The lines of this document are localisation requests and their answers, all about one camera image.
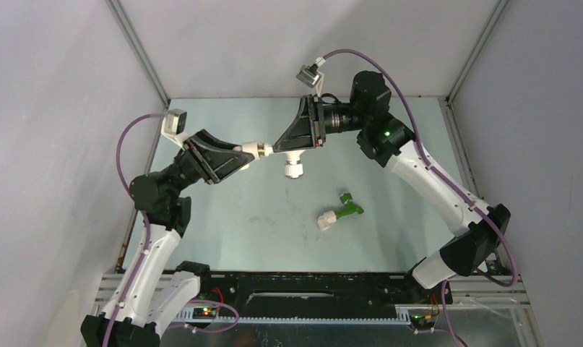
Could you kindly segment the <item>white plastic faucet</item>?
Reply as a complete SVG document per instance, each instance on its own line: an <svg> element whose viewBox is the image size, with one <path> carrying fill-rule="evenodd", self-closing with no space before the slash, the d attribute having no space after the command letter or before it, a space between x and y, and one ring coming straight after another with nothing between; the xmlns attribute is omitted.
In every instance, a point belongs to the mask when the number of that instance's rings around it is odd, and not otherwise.
<svg viewBox="0 0 583 347"><path fill-rule="evenodd" d="M289 150L281 152L285 155L284 176L287 179L299 179L303 176L301 156L305 150Z"/></svg>

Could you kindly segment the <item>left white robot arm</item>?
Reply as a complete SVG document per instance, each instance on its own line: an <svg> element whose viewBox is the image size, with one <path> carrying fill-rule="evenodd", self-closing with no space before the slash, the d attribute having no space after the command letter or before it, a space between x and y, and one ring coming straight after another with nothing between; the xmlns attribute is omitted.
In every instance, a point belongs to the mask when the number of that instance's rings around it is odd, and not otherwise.
<svg viewBox="0 0 583 347"><path fill-rule="evenodd" d="M213 292L207 266L179 270L161 292L157 284L191 219L191 198L180 193L202 180L218 184L269 151L257 142L223 142L201 130L163 131L180 150L161 171L134 178L128 192L143 216L143 236L117 289L100 314L87 315L80 331L87 346L159 346L177 314L192 299Z"/></svg>

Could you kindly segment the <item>green plastic faucet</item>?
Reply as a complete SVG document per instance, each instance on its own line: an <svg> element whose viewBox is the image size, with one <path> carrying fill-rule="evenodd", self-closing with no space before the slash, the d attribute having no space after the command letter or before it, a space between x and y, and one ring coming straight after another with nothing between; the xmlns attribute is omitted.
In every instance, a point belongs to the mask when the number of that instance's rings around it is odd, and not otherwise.
<svg viewBox="0 0 583 347"><path fill-rule="evenodd" d="M342 209L334 212L337 220L352 214L362 215L365 212L360 205L354 202L353 196L349 192L340 195L340 202L342 203Z"/></svg>

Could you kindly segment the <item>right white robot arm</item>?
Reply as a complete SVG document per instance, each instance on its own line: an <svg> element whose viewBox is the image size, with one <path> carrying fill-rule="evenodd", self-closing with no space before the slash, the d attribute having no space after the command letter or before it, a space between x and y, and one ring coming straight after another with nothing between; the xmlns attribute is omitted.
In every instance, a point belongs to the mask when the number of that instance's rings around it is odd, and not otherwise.
<svg viewBox="0 0 583 347"><path fill-rule="evenodd" d="M291 125L273 144L288 157L286 176L301 175L293 153L321 147L327 135L357 132L363 154L409 184L441 216L453 238L408 273L405 293L423 302L434 287L456 275L472 275L501 244L511 213L489 205L453 178L427 153L418 136L389 112L392 91L383 74L354 76L348 102L305 95Z"/></svg>

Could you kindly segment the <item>white elbow fitting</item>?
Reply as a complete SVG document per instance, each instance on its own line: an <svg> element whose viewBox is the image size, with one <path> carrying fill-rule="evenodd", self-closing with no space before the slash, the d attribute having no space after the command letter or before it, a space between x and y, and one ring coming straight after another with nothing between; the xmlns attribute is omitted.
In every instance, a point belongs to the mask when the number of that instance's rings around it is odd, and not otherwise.
<svg viewBox="0 0 583 347"><path fill-rule="evenodd" d="M264 145L258 142L245 142L241 145L236 145L233 149L238 152L251 154L254 160L260 160L265 156Z"/></svg>
<svg viewBox="0 0 583 347"><path fill-rule="evenodd" d="M317 225L320 231L326 231L333 223L337 221L336 213L332 210L327 211L317 218Z"/></svg>

